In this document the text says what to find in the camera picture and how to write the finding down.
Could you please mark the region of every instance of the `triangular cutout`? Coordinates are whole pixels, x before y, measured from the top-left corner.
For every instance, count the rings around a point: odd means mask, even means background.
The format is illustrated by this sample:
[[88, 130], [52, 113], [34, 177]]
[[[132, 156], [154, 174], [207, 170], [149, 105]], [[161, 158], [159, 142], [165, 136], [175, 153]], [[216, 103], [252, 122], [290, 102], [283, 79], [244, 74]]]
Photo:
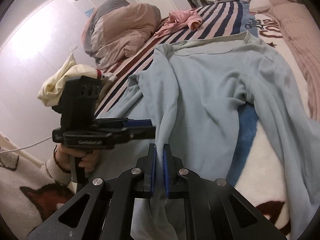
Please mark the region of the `triangular cutout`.
[[90, 195], [84, 194], [58, 218], [59, 222], [71, 228], [76, 228], [89, 199]]
[[258, 222], [257, 218], [234, 195], [229, 196], [230, 203], [236, 214], [239, 226], [246, 228]]

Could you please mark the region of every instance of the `yellow cloth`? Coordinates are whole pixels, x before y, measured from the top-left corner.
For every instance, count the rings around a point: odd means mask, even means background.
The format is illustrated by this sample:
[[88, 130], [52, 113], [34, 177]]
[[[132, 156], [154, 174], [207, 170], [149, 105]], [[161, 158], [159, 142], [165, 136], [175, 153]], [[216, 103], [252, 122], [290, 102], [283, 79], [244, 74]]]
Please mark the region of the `yellow cloth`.
[[[37, 98], [40, 99], [45, 106], [56, 106], [63, 92], [66, 81], [72, 77], [87, 76], [91, 78], [98, 77], [98, 71], [89, 65], [77, 65], [73, 53], [68, 57], [63, 66], [52, 77], [48, 78], [42, 85]], [[116, 80], [116, 76], [111, 73], [102, 75], [108, 79], [111, 84]]]

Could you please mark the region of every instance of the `metal screw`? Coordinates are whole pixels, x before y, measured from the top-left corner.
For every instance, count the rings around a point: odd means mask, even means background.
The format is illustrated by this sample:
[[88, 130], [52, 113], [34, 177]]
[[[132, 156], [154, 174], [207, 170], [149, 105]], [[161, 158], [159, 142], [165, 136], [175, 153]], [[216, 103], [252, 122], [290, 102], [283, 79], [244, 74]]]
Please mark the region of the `metal screw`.
[[188, 171], [187, 169], [183, 168], [183, 169], [180, 169], [180, 170], [179, 170], [179, 173], [180, 173], [181, 175], [187, 175], [187, 174], [189, 173], [189, 171]]
[[219, 186], [225, 186], [227, 182], [224, 179], [217, 179], [217, 184]]
[[131, 170], [131, 173], [132, 173], [132, 174], [140, 174], [140, 172], [141, 172], [141, 169], [139, 169], [139, 168], [133, 168], [133, 169]]
[[92, 184], [95, 185], [95, 186], [99, 186], [101, 185], [103, 182], [103, 180], [101, 178], [95, 178], [93, 181], [92, 181]]

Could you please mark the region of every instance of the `device handle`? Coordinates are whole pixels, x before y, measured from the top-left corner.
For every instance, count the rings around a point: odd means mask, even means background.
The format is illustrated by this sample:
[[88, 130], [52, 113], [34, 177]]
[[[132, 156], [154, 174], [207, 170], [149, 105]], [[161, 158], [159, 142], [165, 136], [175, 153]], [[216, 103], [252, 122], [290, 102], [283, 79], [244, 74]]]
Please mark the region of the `device handle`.
[[79, 167], [81, 159], [70, 155], [71, 180], [75, 183], [84, 184], [87, 182], [87, 178], [85, 177], [84, 168]]

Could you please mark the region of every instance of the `shirt sleeve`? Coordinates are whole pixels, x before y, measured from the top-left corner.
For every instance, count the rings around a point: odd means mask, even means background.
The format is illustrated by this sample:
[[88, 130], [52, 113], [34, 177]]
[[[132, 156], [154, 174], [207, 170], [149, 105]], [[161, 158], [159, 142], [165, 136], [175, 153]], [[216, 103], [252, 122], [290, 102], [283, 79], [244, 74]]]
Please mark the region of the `shirt sleeve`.
[[54, 161], [53, 157], [47, 160], [47, 162], [41, 167], [41, 171], [46, 172], [51, 178], [63, 185], [69, 185], [71, 182], [71, 173], [62, 171]]

